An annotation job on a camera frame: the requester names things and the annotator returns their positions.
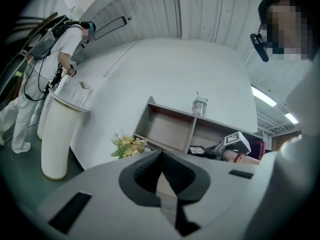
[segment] gray floor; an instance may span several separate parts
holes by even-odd
[[[32,118],[34,124],[39,118]],[[15,154],[11,142],[0,146],[0,172],[7,183],[16,202],[35,211],[39,204],[55,189],[81,173],[72,158],[68,158],[66,178],[54,181],[46,178],[41,169],[41,141],[37,138],[38,125],[31,126],[27,131],[26,141],[31,143],[28,152]],[[13,134],[10,129],[3,136],[7,140]]]

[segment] shelf compartment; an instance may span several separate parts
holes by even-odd
[[[165,146],[165,149],[170,147],[184,152],[188,148],[194,121],[195,118],[191,115],[148,104],[135,134],[143,136],[157,146]]]
[[[233,128],[197,118],[190,145],[203,146],[204,148],[212,147],[223,142],[225,136],[233,134],[236,131]]]
[[[161,142],[159,142],[159,141],[157,141],[155,139],[152,139],[152,138],[147,138],[146,136],[143,136],[143,135],[140,135],[140,134],[137,134],[137,133],[135,133],[134,136],[138,137],[138,138],[140,138],[142,140],[145,140],[147,142],[147,146],[149,146],[150,149],[168,150],[168,151],[173,150],[173,151],[183,152],[182,149],[175,148],[173,146],[161,143]]]

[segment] white table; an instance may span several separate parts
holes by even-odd
[[[54,90],[42,133],[41,168],[51,180],[62,180],[67,175],[70,141],[81,113],[89,109],[72,104]]]

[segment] corrugated wall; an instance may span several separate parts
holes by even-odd
[[[239,52],[251,84],[271,96],[278,105],[270,107],[257,100],[261,129],[278,133],[295,126],[284,117],[285,98],[308,71],[307,61],[261,60],[250,41],[260,26],[261,0],[114,0],[92,12],[97,29],[125,16],[131,17],[98,41],[89,43],[76,57],[86,59],[101,51],[145,38],[171,37],[200,39],[228,46]]]

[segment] flower bouquet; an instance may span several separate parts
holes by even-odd
[[[117,146],[116,151],[111,154],[111,157],[119,157],[121,159],[151,151],[150,148],[146,147],[147,143],[144,139],[134,139],[128,135],[123,134],[120,136],[118,133],[115,133],[111,141]]]

